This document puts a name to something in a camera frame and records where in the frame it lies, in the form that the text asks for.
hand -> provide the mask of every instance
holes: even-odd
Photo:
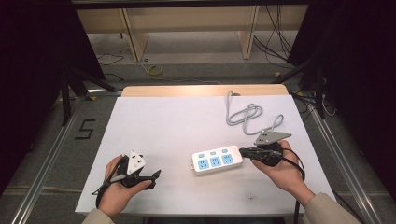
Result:
[[[105,179],[107,179],[110,176],[111,171],[114,169],[117,162],[121,158],[122,156],[118,156],[114,158],[106,166]],[[140,182],[139,184],[137,184],[132,188],[125,188],[120,182],[113,183],[105,191],[98,208],[106,215],[113,218],[115,215],[119,214],[122,210],[125,209],[128,202],[131,200],[131,198],[134,195],[136,195],[136,193],[147,188],[150,184],[151,184],[151,180],[146,180]]]
[[[282,148],[291,150],[289,142],[281,140],[278,142]],[[298,164],[297,157],[290,151],[284,150],[283,157]],[[300,171],[286,161],[280,161],[275,167],[267,166],[260,161],[252,160],[253,164],[268,175],[277,187],[294,196],[303,206],[306,206],[315,194],[306,186]]]

white tabletop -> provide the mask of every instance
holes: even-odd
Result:
[[[293,214],[294,198],[278,189],[249,159],[237,168],[214,174],[196,175],[191,169],[194,152],[254,146],[257,135],[244,135],[241,125],[227,125],[225,102],[225,96],[119,98],[76,212],[86,214],[95,207],[96,196],[91,194],[102,184],[106,165],[133,149],[147,162],[141,175],[162,172],[155,189],[135,195],[124,213],[147,217]],[[256,132],[271,126],[276,116],[283,114],[285,119],[275,131],[292,133],[287,140],[304,163],[305,182],[314,192],[334,198],[291,96],[235,96],[230,113],[249,104],[262,106],[264,112],[248,122],[247,130]]]

table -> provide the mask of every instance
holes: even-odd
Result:
[[[95,196],[91,193],[101,185],[106,164],[135,149],[148,163],[141,175],[151,175],[159,169],[162,173],[155,189],[135,195],[124,213],[143,217],[293,214],[295,200],[248,159],[238,168],[210,175],[198,176],[191,170],[193,152],[230,145],[253,146],[256,136],[243,135],[241,127],[224,125],[225,94],[229,90],[242,95],[232,97],[231,111],[246,105],[246,99],[263,106],[266,118],[249,123],[251,130],[264,123],[272,124],[277,110],[282,110],[285,120],[275,131],[292,132],[288,140],[304,162],[307,185],[314,192],[333,197],[297,108],[284,86],[128,87],[116,102],[76,212],[86,214],[94,208]]]

person's left hand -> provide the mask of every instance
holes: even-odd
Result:
[[[122,156],[114,158],[106,166],[105,179],[108,178],[108,176],[111,174],[111,171],[114,169],[117,162],[121,158]],[[125,209],[128,202],[131,200],[132,197],[134,197],[134,195],[136,195],[136,193],[147,188],[150,184],[151,180],[146,180],[140,182],[132,188],[125,188],[120,182],[113,183],[105,191],[98,208],[106,215],[113,218],[115,215],[119,214],[122,210]]]

beige sleeve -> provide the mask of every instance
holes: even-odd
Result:
[[[359,223],[347,210],[324,193],[317,194],[309,201],[305,208],[303,221],[304,224]]]
[[[101,210],[92,209],[82,224],[114,224],[114,222]]]

